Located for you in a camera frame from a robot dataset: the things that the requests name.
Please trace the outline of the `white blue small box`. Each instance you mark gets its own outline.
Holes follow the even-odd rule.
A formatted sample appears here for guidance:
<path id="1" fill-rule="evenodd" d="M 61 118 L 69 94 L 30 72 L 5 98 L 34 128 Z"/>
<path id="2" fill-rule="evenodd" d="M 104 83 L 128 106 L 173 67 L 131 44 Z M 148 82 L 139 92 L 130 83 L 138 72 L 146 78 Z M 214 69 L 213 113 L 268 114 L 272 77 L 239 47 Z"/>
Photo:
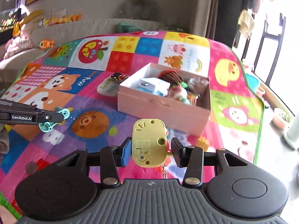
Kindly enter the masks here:
<path id="1" fill-rule="evenodd" d="M 130 88 L 163 97 L 168 93 L 170 83 L 157 77 L 148 77 L 137 80 Z"/>

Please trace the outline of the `pink cardboard box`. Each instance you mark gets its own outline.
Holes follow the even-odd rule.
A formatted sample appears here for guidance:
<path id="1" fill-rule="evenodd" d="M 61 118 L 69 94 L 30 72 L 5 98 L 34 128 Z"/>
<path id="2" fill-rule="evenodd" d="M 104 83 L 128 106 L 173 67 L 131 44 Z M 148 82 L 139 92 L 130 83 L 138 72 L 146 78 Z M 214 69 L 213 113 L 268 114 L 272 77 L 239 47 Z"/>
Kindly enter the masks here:
<path id="1" fill-rule="evenodd" d="M 157 118 L 169 128 L 200 136 L 211 113 L 209 85 L 195 106 L 137 89 L 141 79 L 157 77 L 167 69 L 166 66 L 149 63 L 125 79 L 119 85 L 118 110 L 138 118 Z"/>

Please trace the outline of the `yellow plush toy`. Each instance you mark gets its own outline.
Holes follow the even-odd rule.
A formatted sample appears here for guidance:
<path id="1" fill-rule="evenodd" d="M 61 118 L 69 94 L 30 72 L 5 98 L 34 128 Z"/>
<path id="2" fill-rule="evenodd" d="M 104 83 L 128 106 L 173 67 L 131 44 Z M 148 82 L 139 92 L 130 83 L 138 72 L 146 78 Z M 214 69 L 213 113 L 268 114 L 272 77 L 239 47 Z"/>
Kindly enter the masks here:
<path id="1" fill-rule="evenodd" d="M 24 17 L 21 21 L 16 22 L 13 25 L 12 37 L 16 37 L 16 36 L 20 35 L 22 25 L 33 21 L 35 18 L 38 18 L 38 17 L 42 16 L 43 14 L 44 14 L 43 10 L 36 10 L 36 11 L 31 12 L 26 17 Z"/>

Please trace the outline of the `black haired doll figurine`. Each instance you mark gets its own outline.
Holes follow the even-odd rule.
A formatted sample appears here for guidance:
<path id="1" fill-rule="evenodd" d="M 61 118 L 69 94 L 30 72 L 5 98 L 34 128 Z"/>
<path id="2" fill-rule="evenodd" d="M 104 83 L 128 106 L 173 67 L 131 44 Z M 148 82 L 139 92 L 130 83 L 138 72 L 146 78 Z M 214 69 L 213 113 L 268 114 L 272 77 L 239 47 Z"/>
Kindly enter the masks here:
<path id="1" fill-rule="evenodd" d="M 119 83 L 122 83 L 124 80 L 128 79 L 129 76 L 124 75 L 120 72 L 115 72 L 112 76 L 111 79 L 116 80 Z"/>

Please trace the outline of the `colourful cartoon play mat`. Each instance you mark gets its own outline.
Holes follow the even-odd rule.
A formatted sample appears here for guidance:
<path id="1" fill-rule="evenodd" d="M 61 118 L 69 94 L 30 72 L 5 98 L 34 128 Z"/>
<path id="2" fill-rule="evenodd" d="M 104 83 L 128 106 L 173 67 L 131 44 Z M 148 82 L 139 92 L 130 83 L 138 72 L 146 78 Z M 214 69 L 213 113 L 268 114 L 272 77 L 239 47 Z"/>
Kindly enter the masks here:
<path id="1" fill-rule="evenodd" d="M 170 129 L 170 138 L 210 152 L 223 147 L 256 162 L 264 106 L 227 45 L 166 31 L 85 37 L 19 62 L 17 79 L 3 94 L 5 100 L 41 109 L 70 110 L 70 117 L 49 133 L 36 125 L 7 126 L 10 149 L 1 156 L 1 204 L 15 218 L 21 216 L 15 188 L 24 178 L 76 149 L 96 152 L 131 135 L 136 119 L 118 111 L 119 84 L 112 75 L 130 76 L 147 64 L 210 81 L 211 113 L 205 128 L 194 135 Z"/>

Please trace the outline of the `brown knitted toy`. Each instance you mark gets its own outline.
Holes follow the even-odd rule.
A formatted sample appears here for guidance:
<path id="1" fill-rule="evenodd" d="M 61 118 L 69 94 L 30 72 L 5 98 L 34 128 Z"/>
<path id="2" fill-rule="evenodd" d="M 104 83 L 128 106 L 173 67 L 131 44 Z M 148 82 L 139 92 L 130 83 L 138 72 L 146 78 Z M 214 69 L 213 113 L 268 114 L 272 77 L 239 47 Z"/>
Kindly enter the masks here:
<path id="1" fill-rule="evenodd" d="M 175 70 L 164 70 L 157 78 L 170 83 L 171 86 L 184 83 L 184 79 Z"/>

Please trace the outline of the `orange fish plush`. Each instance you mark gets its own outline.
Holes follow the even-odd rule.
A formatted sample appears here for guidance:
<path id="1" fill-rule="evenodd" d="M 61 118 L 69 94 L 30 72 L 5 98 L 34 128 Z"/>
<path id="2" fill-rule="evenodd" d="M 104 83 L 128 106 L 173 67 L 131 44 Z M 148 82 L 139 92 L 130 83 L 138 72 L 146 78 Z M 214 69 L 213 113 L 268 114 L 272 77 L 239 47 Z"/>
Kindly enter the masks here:
<path id="1" fill-rule="evenodd" d="M 46 49 L 50 49 L 54 46 L 54 41 L 49 40 L 49 39 L 43 39 L 40 43 L 39 43 L 39 47 L 42 50 L 46 50 Z"/>

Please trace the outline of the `teal toy water gun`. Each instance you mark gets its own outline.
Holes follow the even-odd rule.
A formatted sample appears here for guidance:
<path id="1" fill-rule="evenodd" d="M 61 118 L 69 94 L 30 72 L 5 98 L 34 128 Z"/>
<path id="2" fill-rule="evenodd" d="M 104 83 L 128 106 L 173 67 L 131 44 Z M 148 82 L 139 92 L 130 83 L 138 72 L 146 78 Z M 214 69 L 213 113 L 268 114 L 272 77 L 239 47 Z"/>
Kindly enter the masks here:
<path id="1" fill-rule="evenodd" d="M 44 133 L 49 133 L 54 126 L 61 124 L 70 117 L 70 109 L 55 107 L 54 111 L 44 111 L 38 120 L 39 129 Z"/>

